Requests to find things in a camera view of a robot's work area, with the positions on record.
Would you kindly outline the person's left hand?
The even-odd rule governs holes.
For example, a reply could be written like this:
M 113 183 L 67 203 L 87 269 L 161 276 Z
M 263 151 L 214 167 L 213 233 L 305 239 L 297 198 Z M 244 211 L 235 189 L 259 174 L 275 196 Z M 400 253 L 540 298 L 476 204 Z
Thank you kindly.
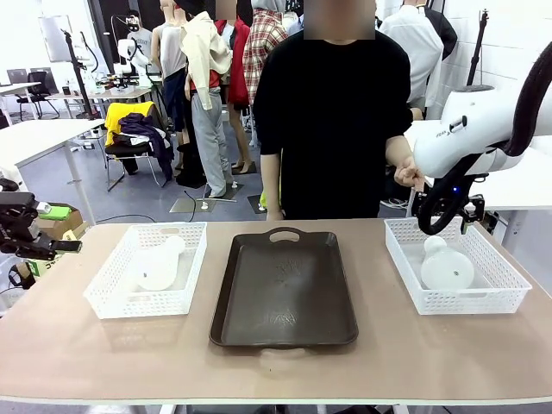
M 424 189 L 424 175 L 417 167 L 412 156 L 407 157 L 396 167 L 394 179 L 399 185 L 413 188 L 415 191 L 423 191 Z

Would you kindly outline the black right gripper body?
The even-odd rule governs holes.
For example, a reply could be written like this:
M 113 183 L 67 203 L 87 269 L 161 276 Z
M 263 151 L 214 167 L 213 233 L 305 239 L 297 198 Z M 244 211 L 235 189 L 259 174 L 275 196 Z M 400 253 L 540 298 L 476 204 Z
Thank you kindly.
M 431 223 L 457 216 L 480 221 L 485 212 L 485 199 L 481 194 L 463 196 L 460 189 L 431 193 L 429 217 Z

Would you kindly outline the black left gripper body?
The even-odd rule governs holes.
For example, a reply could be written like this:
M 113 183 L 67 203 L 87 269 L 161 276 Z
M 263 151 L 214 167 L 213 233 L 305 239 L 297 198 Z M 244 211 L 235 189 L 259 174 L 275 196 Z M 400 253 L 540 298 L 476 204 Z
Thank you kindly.
M 35 241 L 40 231 L 34 226 L 38 217 L 35 195 L 31 192 L 1 193 L 1 252 L 37 255 Z

